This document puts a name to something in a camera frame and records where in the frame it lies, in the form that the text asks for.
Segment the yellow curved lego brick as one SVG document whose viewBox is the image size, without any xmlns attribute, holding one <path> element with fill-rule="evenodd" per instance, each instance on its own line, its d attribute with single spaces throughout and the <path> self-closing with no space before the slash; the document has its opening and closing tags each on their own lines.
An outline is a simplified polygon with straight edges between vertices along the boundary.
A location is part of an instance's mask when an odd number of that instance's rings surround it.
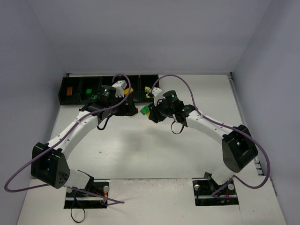
<svg viewBox="0 0 300 225">
<path fill-rule="evenodd" d="M 127 88 L 127 89 L 125 89 L 124 90 L 124 95 L 128 95 L 128 94 L 131 94 L 132 92 L 134 91 L 134 89 L 133 88 Z"/>
</svg>

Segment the green small lego brick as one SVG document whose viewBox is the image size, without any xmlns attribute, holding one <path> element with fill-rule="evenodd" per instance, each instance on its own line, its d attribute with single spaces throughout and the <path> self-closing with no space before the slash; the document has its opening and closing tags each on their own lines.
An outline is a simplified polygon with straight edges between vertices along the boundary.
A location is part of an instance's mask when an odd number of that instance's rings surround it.
<svg viewBox="0 0 300 225">
<path fill-rule="evenodd" d="M 92 89 L 87 89 L 86 94 L 91 95 L 92 94 Z"/>
</svg>

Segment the lime rounded lego brick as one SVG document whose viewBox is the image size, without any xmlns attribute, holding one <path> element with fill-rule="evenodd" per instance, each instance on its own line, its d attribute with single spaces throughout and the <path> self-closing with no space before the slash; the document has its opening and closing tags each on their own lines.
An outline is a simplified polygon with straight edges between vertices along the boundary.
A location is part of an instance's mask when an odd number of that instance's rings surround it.
<svg viewBox="0 0 300 225">
<path fill-rule="evenodd" d="M 149 92 L 149 91 L 150 91 L 150 87 L 147 87 L 147 86 L 146 86 L 146 87 L 144 88 L 144 90 L 145 90 L 145 92 Z"/>
</svg>

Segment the orange lego brick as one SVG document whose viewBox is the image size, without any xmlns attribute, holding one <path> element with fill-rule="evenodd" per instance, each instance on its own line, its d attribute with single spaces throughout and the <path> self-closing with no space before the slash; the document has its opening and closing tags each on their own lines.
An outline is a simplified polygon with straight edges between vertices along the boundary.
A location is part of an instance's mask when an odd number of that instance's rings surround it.
<svg viewBox="0 0 300 225">
<path fill-rule="evenodd" d="M 72 96 L 73 87 L 67 87 L 66 96 Z"/>
</svg>

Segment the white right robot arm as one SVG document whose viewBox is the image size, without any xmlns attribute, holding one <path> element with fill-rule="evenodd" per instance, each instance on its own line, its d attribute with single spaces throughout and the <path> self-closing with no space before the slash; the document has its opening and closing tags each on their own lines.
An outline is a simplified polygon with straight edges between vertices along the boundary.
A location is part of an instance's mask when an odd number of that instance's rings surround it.
<svg viewBox="0 0 300 225">
<path fill-rule="evenodd" d="M 223 162 L 210 176 L 217 185 L 226 183 L 258 155 L 251 140 L 224 125 L 207 121 L 193 105 L 186 105 L 179 100 L 175 91 L 163 93 L 161 89 L 154 88 L 149 96 L 153 98 L 153 103 L 149 104 L 149 120 L 159 123 L 166 118 L 174 119 L 184 127 L 202 132 L 221 145 Z"/>
</svg>

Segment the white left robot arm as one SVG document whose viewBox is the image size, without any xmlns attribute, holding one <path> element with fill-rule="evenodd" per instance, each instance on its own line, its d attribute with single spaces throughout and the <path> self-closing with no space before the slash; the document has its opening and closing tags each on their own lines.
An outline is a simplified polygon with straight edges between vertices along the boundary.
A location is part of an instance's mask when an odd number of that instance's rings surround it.
<svg viewBox="0 0 300 225">
<path fill-rule="evenodd" d="M 67 159 L 90 131 L 95 128 L 104 130 L 99 127 L 102 121 L 108 121 L 112 116 L 133 116 L 138 113 L 131 96 L 133 91 L 133 88 L 126 88 L 125 85 L 102 86 L 96 99 L 83 106 L 67 128 L 47 143 L 39 142 L 33 147 L 31 175 L 56 189 L 89 189 L 93 177 L 69 168 Z"/>
</svg>

